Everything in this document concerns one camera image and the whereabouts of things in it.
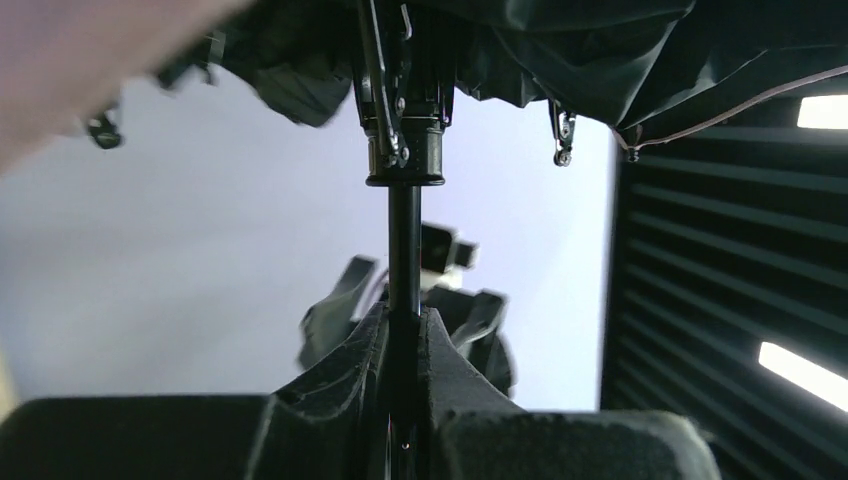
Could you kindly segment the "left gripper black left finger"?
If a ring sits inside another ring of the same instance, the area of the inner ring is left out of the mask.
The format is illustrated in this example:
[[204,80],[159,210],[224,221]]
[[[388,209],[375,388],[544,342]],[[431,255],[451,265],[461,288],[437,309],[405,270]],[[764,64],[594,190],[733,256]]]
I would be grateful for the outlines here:
[[5,479],[381,479],[388,336],[376,305],[270,394],[47,398],[1,426]]

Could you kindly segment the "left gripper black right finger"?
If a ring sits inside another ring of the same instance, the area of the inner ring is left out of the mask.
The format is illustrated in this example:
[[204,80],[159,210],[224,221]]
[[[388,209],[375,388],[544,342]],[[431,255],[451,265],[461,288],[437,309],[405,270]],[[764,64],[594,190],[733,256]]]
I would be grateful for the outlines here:
[[426,400],[422,479],[718,479],[687,418],[665,411],[527,411],[454,348],[439,313],[421,317]]

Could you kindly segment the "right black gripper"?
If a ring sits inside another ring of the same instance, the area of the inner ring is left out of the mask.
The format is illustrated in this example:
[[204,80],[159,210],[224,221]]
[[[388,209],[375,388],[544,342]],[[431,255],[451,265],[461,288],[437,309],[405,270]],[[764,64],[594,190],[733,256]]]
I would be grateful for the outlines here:
[[[306,311],[299,325],[303,344],[297,357],[303,371],[317,364],[353,331],[356,311],[376,268],[375,259],[354,256],[330,293]],[[459,354],[511,398],[515,385],[513,361],[500,333],[508,298],[491,290],[471,292],[435,286],[424,294],[423,305],[439,312]]]

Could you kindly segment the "pink umbrella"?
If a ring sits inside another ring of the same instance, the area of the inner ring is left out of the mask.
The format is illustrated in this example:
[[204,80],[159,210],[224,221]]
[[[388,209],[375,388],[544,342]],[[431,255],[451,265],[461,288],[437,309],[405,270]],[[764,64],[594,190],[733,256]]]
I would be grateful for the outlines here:
[[207,33],[159,72],[217,62],[230,71],[318,58],[353,91],[371,186],[389,192],[388,336],[379,392],[386,475],[422,479],[419,378],[421,190],[443,183],[453,90],[561,120],[609,124],[632,152],[706,129],[750,106],[847,70],[843,1],[263,1]]

